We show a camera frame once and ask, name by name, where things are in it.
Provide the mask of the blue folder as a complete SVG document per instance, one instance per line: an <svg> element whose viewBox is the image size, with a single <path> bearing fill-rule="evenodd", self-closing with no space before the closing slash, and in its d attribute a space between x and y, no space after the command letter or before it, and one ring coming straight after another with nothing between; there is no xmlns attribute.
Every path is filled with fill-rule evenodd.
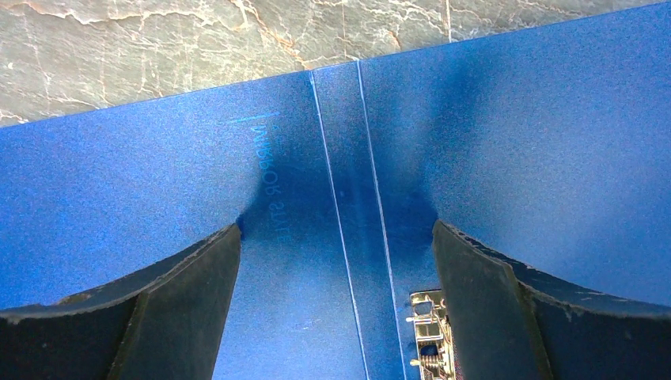
<svg viewBox="0 0 671 380"><path fill-rule="evenodd" d="M209 379L421 379L437 221L670 309L669 2L1 130L1 312L239 228Z"/></svg>

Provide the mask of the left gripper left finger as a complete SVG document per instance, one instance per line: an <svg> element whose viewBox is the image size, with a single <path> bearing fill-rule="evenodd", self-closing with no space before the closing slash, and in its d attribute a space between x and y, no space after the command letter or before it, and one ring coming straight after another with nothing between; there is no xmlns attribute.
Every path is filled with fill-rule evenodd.
<svg viewBox="0 0 671 380"><path fill-rule="evenodd" d="M4 379L209 379L241 262L227 226L52 305L1 312Z"/></svg>

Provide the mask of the metal folder clip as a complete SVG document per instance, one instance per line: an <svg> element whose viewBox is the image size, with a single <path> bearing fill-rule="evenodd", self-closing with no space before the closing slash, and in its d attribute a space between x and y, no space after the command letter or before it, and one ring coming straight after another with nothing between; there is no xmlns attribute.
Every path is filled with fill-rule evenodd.
<svg viewBox="0 0 671 380"><path fill-rule="evenodd" d="M419 368L421 379L457 378L453 334L443 293L440 290L410 294L417 358L410 364Z"/></svg>

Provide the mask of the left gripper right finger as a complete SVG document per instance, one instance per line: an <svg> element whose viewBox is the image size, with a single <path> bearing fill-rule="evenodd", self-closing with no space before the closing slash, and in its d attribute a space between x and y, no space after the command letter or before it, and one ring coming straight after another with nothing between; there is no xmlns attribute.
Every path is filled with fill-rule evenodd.
<svg viewBox="0 0 671 380"><path fill-rule="evenodd" d="M567 282L443 221L432 249L466 379L669 378L669 307Z"/></svg>

